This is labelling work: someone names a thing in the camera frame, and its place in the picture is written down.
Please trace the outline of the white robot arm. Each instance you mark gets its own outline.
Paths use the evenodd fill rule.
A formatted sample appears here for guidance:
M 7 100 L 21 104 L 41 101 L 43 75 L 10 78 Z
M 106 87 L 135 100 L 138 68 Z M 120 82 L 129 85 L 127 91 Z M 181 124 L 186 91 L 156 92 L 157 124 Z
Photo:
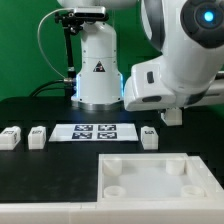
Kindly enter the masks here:
M 88 109 L 120 101 L 128 111 L 224 103 L 224 0 L 57 0 L 66 26 L 81 33 L 82 68 L 72 101 Z M 124 80 L 108 10 L 140 5 L 145 34 L 161 55 Z

